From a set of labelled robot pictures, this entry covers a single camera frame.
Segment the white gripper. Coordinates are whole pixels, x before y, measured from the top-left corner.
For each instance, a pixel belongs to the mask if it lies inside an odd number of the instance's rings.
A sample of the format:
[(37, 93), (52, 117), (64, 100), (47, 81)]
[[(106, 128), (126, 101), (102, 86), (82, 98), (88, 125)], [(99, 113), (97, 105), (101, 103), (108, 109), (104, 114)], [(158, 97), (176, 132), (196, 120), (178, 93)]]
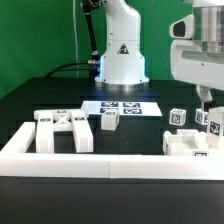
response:
[(197, 85), (202, 109), (208, 112), (214, 105), (210, 88), (224, 90), (224, 53), (204, 52), (201, 43), (174, 40), (170, 65), (176, 80)]

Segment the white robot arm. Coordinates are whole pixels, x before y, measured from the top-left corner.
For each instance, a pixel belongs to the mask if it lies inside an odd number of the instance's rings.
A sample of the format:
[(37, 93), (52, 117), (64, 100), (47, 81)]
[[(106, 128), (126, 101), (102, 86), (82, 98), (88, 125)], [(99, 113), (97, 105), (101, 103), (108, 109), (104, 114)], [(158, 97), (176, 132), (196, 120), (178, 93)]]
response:
[[(171, 74), (192, 83), (203, 106), (213, 103), (211, 89), (224, 91), (224, 0), (183, 0), (192, 13), (170, 25)], [(125, 0), (100, 0), (105, 8), (107, 47), (96, 84), (128, 90), (149, 82), (140, 53), (139, 13)]]

